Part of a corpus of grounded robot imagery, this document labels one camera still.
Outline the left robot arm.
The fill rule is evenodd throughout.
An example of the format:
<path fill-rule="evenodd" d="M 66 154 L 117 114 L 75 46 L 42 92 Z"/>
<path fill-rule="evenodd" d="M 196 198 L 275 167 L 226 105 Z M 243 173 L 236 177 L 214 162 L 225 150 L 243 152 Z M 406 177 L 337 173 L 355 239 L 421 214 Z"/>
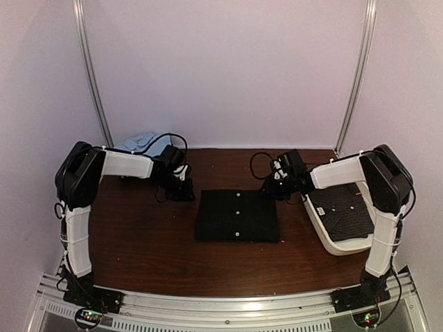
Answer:
<path fill-rule="evenodd" d="M 100 182 L 105 176 L 148 179 L 165 190 L 167 200 L 195 200 L 186 154 L 166 145 L 158 156 L 78 141 L 55 176 L 56 194 L 62 204 L 62 243 L 70 272 L 78 278 L 92 273 L 89 256 L 89 215 Z"/>

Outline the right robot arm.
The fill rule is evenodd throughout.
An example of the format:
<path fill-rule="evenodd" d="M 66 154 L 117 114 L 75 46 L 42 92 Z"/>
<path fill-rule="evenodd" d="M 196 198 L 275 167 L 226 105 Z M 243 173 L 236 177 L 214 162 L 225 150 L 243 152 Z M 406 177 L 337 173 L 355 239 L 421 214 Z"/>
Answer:
<path fill-rule="evenodd" d="M 416 202 L 413 177 L 388 145 L 331 159 L 311 169 L 298 150 L 292 149 L 274 158 L 270 167 L 270 173 L 260 177 L 260 191 L 278 201 L 296 192 L 309 199 L 312 192 L 364 183 L 374 211 L 372 244 L 364 271 L 374 278 L 388 273 L 403 220 Z"/>

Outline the black long sleeve shirt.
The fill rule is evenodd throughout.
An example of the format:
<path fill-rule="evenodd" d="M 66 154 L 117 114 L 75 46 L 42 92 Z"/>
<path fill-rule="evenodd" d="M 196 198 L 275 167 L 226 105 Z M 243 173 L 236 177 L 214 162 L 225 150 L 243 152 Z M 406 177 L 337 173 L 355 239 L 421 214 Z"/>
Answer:
<path fill-rule="evenodd" d="M 276 201 L 257 190 L 203 190 L 195 239 L 277 243 L 280 227 Z"/>

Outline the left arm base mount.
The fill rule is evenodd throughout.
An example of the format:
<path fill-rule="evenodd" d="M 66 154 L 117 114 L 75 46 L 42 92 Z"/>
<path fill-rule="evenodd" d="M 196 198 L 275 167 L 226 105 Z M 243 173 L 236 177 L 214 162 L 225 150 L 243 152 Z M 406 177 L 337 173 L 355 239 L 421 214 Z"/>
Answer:
<path fill-rule="evenodd" d="M 101 313 L 119 314 L 123 293 L 95 286 L 93 273 L 76 277 L 67 269 L 64 269 L 62 279 L 67 281 L 63 296 L 65 302 Z"/>

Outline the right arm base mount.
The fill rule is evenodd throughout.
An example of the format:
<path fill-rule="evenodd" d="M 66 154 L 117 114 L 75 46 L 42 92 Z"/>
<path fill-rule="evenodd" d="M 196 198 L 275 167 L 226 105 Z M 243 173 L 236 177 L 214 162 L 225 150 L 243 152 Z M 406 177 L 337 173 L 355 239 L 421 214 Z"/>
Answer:
<path fill-rule="evenodd" d="M 375 277 L 364 270 L 361 273 L 359 285 L 336 289 L 330 294 L 335 312 L 353 311 L 389 300 L 388 277 L 389 273 Z"/>

